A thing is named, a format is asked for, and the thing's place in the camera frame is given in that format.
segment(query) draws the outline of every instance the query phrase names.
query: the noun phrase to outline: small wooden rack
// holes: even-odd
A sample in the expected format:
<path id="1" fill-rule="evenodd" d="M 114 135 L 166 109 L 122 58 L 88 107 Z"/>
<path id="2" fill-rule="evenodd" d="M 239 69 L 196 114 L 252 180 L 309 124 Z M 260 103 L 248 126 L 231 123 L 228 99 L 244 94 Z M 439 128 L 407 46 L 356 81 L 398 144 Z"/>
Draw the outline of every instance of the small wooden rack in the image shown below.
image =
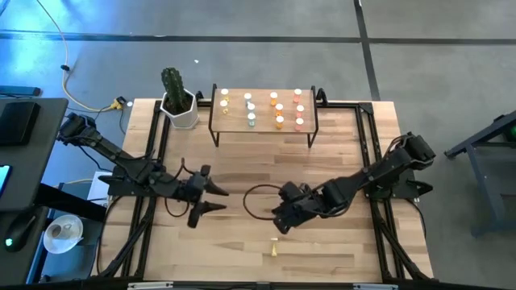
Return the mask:
<path id="1" fill-rule="evenodd" d="M 276 109 L 271 106 L 270 93 L 277 93 L 277 104 L 283 105 L 282 116 L 285 121 L 283 127 L 277 129 Z M 255 126 L 248 125 L 248 108 L 244 94 L 252 95 L 251 103 L 255 105 Z M 218 147 L 220 133 L 260 133 L 260 134 L 289 134 L 307 136 L 308 148 L 312 147 L 318 132 L 317 105 L 315 101 L 315 87 L 303 89 L 299 103 L 293 102 L 293 89 L 228 89 L 227 95 L 222 95 L 221 89 L 213 84 L 211 94 L 211 108 L 209 130 L 215 146 Z M 221 100 L 227 97 L 227 113 L 224 114 L 220 106 Z M 296 130 L 296 108 L 303 105 L 302 124 L 300 130 Z"/>

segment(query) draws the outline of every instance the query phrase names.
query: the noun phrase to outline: gray floor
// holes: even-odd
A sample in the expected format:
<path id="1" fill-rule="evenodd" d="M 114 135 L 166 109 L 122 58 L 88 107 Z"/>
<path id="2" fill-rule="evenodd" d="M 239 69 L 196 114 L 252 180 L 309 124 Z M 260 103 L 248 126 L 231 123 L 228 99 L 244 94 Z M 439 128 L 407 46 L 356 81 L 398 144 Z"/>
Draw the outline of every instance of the gray floor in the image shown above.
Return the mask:
<path id="1" fill-rule="evenodd" d="M 67 32 L 359 35 L 352 0 L 42 2 Z M 516 2 L 510 0 L 362 0 L 362 4 L 370 37 L 516 37 Z M 11 1 L 0 17 L 0 29 L 55 30 L 33 0 Z M 165 66 L 179 68 L 186 86 L 205 94 L 214 82 L 257 88 L 316 85 L 331 99 L 371 100 L 360 44 L 74 41 L 69 46 L 74 66 L 69 89 L 97 107 L 119 95 L 159 97 L 163 93 L 159 74 Z M 435 276 L 447 282 L 516 288 L 516 234 L 471 236 L 470 226 L 485 222 L 484 201 L 465 156 L 449 161 L 441 155 L 499 114 L 516 109 L 516 46 L 375 44 L 371 51 L 381 100 L 394 101 L 402 130 L 423 135 L 439 154 L 431 168 L 418 173 L 420 180 L 435 186 L 422 199 Z M 65 55 L 60 41 L 0 40 L 0 52 L 1 83 L 37 85 L 44 97 L 64 96 L 59 65 Z M 118 120 L 119 112 L 112 112 L 101 114 L 98 123 L 103 134 L 121 145 Z M 110 167 L 105 160 L 101 164 Z M 87 178 L 94 170 L 76 148 L 57 144 L 44 181 Z"/>

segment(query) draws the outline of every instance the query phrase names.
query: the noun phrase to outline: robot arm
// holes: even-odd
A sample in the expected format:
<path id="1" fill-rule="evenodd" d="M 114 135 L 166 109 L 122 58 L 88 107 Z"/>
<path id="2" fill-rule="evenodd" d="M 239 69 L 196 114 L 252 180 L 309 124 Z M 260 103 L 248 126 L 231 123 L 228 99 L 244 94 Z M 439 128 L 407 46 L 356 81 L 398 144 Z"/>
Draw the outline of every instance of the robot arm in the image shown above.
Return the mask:
<path id="1" fill-rule="evenodd" d="M 420 135 L 409 133 L 396 138 L 383 159 L 352 176 L 330 179 L 313 189 L 307 184 L 297 187 L 288 182 L 279 192 L 283 202 L 273 209 L 274 225 L 282 234 L 287 234 L 291 227 L 317 216 L 332 218 L 342 215 L 359 190 L 365 187 L 370 187 L 371 193 L 390 190 L 405 170 L 423 170 L 432 165 L 434 158 L 435 153 L 425 140 Z"/>
<path id="2" fill-rule="evenodd" d="M 166 172 L 165 166 L 152 161 L 151 156 L 133 157 L 104 138 L 91 117 L 70 113 L 67 118 L 59 130 L 57 140 L 64 145 L 90 147 L 116 164 L 118 168 L 114 172 L 123 174 L 101 176 L 99 179 L 110 186 L 126 189 L 120 195 L 158 196 L 189 202 L 193 208 L 190 210 L 188 226 L 193 228 L 204 213 L 226 208 L 225 205 L 201 201 L 205 191 L 221 196 L 229 195 L 213 183 L 209 177 L 209 165 L 203 165 L 200 171 L 193 172 L 188 180 L 178 180 L 177 176 Z"/>

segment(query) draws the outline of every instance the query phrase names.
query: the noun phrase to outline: yellow cable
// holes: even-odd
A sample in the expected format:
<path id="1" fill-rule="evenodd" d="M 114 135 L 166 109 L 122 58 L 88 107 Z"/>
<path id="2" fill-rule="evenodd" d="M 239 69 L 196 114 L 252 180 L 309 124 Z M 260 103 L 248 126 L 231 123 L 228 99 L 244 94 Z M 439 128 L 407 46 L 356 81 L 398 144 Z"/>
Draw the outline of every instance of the yellow cable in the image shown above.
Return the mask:
<path id="1" fill-rule="evenodd" d="M 43 4 L 41 4 L 40 0 L 36 0 L 38 2 L 38 4 L 41 6 L 41 8 L 43 8 L 43 10 L 45 11 L 45 13 L 48 15 L 48 17 L 50 18 L 50 20 L 52 20 L 52 22 L 54 23 L 54 25 L 56 26 L 57 30 L 59 31 L 59 34 L 61 35 L 61 38 L 63 39 L 63 44 L 64 44 L 64 48 L 66 50 L 66 58 L 64 59 L 64 65 L 68 66 L 68 58 L 69 58 L 69 52 L 68 52 L 68 43 L 66 42 L 66 39 L 65 39 L 65 36 L 63 35 L 63 32 L 61 31 L 61 29 L 59 28 L 59 25 L 57 25 L 56 23 L 56 20 L 54 20 L 54 18 L 50 15 L 50 13 L 48 13 L 47 9 L 45 8 L 45 6 L 43 6 Z M 66 89 L 66 84 L 68 82 L 68 78 L 66 77 L 66 71 L 63 69 L 63 78 L 62 78 L 62 82 L 61 82 L 61 86 L 63 87 L 63 91 L 64 93 L 66 93 L 66 95 L 70 98 L 70 100 L 72 100 L 73 102 L 75 102 L 76 104 L 78 104 L 79 106 L 83 107 L 84 109 L 87 109 L 87 110 L 90 110 L 92 112 L 106 112 L 108 110 L 112 110 L 111 107 L 107 107 L 107 108 L 104 108 L 104 109 L 96 109 L 96 108 L 92 108 L 92 107 L 89 107 L 83 103 L 81 103 L 80 101 L 78 101 L 75 97 L 72 97 L 72 94 Z"/>

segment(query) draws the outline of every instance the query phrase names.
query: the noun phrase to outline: small cup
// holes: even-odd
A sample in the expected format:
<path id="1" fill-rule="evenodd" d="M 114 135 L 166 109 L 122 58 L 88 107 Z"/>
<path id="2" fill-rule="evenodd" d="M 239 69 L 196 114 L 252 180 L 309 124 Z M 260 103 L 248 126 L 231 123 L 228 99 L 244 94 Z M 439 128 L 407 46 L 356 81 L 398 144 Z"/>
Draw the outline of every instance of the small cup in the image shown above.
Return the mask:
<path id="1" fill-rule="evenodd" d="M 301 119 L 301 118 L 297 118 L 296 119 L 296 127 L 295 127 L 296 131 L 300 131 L 301 130 L 301 126 L 302 126 L 303 123 L 304 123 L 303 119 Z"/>
<path id="2" fill-rule="evenodd" d="M 244 96 L 243 96 L 243 99 L 245 100 L 245 106 L 247 107 L 248 106 L 248 103 L 251 102 L 251 94 L 250 93 L 245 93 Z"/>
<path id="3" fill-rule="evenodd" d="M 272 92 L 271 93 L 271 106 L 275 106 L 277 103 L 277 93 Z"/>
<path id="4" fill-rule="evenodd" d="M 221 89 L 220 93 L 223 95 L 223 100 L 229 102 L 229 89 Z"/>
<path id="5" fill-rule="evenodd" d="M 220 106 L 223 108 L 223 113 L 224 114 L 227 114 L 227 112 L 229 112 L 229 109 L 227 108 L 227 101 L 226 100 L 221 100 L 220 101 Z"/>
<path id="6" fill-rule="evenodd" d="M 283 105 L 277 104 L 276 105 L 276 117 L 283 115 Z"/>
<path id="7" fill-rule="evenodd" d="M 278 129 L 283 128 L 283 121 L 285 121 L 283 116 L 277 116 L 276 117 L 276 128 L 278 128 Z"/>
<path id="8" fill-rule="evenodd" d="M 58 238 L 58 239 L 67 239 L 72 236 L 72 224 L 66 224 L 64 226 L 61 225 L 51 225 L 47 229 L 47 237 L 49 238 Z"/>
<path id="9" fill-rule="evenodd" d="M 297 111 L 296 118 L 300 118 L 304 110 L 305 110 L 305 107 L 303 105 L 298 105 L 296 107 L 296 111 Z"/>
<path id="10" fill-rule="evenodd" d="M 301 99 L 301 93 L 302 91 L 300 89 L 295 89 L 293 91 L 293 102 L 296 104 L 299 103 L 299 100 Z"/>
<path id="11" fill-rule="evenodd" d="M 249 113 L 254 113 L 255 112 L 255 104 L 253 103 L 248 103 L 248 114 Z"/>
<path id="12" fill-rule="evenodd" d="M 249 123 L 249 126 L 255 126 L 256 116 L 254 115 L 254 113 L 248 114 L 248 123 Z"/>

